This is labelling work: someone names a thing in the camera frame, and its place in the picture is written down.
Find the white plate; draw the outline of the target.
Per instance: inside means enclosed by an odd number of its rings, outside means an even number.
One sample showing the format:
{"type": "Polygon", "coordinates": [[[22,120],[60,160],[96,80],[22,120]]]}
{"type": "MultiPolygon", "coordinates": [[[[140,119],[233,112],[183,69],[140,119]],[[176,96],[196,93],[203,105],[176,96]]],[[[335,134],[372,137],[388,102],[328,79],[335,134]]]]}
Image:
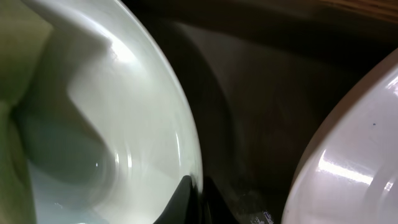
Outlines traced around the white plate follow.
{"type": "Polygon", "coordinates": [[[52,31],[19,111],[38,223],[154,223],[200,144],[169,61],[121,1],[27,1],[52,31]]]}
{"type": "Polygon", "coordinates": [[[281,221],[397,224],[397,52],[357,82],[317,129],[281,221]]]}

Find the green yellow sponge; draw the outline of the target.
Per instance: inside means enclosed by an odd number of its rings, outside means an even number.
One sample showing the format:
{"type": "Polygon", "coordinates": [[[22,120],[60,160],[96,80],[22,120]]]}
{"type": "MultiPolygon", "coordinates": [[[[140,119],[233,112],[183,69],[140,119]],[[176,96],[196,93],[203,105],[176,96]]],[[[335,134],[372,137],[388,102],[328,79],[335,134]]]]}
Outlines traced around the green yellow sponge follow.
{"type": "Polygon", "coordinates": [[[35,223],[27,159],[12,113],[52,27],[22,1],[1,0],[1,223],[35,223]]]}

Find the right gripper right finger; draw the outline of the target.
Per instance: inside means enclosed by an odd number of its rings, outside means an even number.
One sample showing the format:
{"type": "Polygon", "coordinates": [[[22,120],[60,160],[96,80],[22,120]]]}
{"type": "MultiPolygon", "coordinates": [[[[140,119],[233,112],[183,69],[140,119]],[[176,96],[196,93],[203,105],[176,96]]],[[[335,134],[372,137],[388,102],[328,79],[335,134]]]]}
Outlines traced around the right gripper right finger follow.
{"type": "Polygon", "coordinates": [[[203,183],[201,223],[238,224],[210,177],[205,177],[203,183]]]}

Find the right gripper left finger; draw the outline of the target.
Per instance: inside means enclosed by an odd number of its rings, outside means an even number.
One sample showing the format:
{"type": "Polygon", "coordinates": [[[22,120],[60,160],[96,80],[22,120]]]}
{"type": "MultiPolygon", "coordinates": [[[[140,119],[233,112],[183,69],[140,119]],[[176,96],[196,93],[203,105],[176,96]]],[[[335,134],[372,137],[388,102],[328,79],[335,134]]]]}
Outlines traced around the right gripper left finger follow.
{"type": "Polygon", "coordinates": [[[164,211],[154,224],[198,224],[198,194],[192,178],[185,175],[178,184],[164,211]]]}

